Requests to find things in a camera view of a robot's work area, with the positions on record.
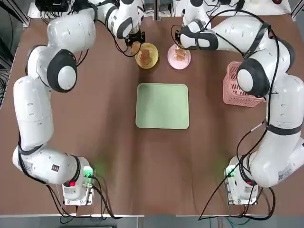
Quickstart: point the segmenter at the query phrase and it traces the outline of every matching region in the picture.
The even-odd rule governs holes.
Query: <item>green light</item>
[[[226,168],[226,175],[228,175],[228,177],[234,177],[235,176],[235,171],[233,171],[231,173],[231,171],[235,168],[235,165],[229,165],[227,168]]]
[[[94,171],[93,171],[92,167],[90,167],[90,166],[85,166],[85,167],[84,167],[84,177],[93,176],[93,175],[94,175],[93,172],[94,172]]]

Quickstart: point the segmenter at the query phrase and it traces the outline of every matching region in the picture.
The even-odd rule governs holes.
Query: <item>yellow plate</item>
[[[153,67],[157,63],[157,60],[158,60],[158,50],[157,50],[156,46],[154,46],[151,43],[143,43],[142,44],[142,48],[149,50],[149,52],[150,52],[150,63],[147,64],[147,65],[142,65],[141,64],[141,62],[139,60],[140,56],[141,56],[141,51],[139,51],[137,53],[137,55],[135,56],[135,60],[136,60],[137,64],[141,68],[143,68],[143,69],[150,69],[151,67]]]

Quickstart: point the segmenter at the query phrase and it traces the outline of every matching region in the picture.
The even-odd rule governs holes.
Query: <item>brown table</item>
[[[293,45],[296,60],[290,74],[304,79],[304,49],[297,25],[289,15],[263,19],[272,24],[280,38]],[[215,19],[213,25],[222,20]],[[173,44],[173,24],[180,25],[181,18],[144,20],[142,30],[147,41],[158,48],[160,55],[150,70],[140,69],[134,58],[119,53],[103,25],[97,25],[96,42],[78,68],[76,87],[67,94],[52,94],[55,132],[49,145],[89,160],[105,179],[115,214],[200,214],[235,155],[238,141],[264,118],[265,104],[244,108],[223,102],[226,67],[231,61],[242,60],[239,54],[193,51],[187,69],[171,68],[167,51]],[[41,20],[33,19],[24,30],[0,111],[0,214],[57,214],[47,188],[27,178],[11,161],[18,135],[13,85],[24,76],[28,50],[35,44],[47,44],[46,29]],[[186,84],[189,129],[137,128],[136,93],[141,82]],[[240,152],[245,153],[261,132],[259,129],[249,136]],[[274,187],[275,214],[304,214],[303,176],[301,169]],[[232,213],[241,210],[231,209]],[[100,214],[99,198],[95,197],[94,205],[81,208],[79,213]],[[265,199],[251,207],[249,213],[267,214]],[[228,214],[224,187],[214,196],[206,214]]]

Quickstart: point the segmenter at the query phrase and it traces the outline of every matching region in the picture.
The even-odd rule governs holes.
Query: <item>bread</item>
[[[141,55],[139,61],[143,66],[150,64],[150,52],[147,49],[142,48],[140,51]]]
[[[183,61],[186,58],[186,52],[184,50],[181,50],[179,48],[175,49],[175,57],[179,61]]]

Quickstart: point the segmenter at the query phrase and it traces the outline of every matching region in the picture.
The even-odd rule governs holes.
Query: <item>pink plate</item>
[[[177,70],[182,70],[182,69],[185,69],[190,61],[191,61],[191,54],[190,54],[190,51],[186,50],[186,55],[188,57],[188,60],[183,60],[183,61],[179,61],[179,60],[176,60],[174,58],[174,55],[175,55],[175,48],[177,47],[176,44],[173,44],[170,48],[169,48],[169,51],[168,51],[168,62],[170,63],[170,65],[177,69]]]

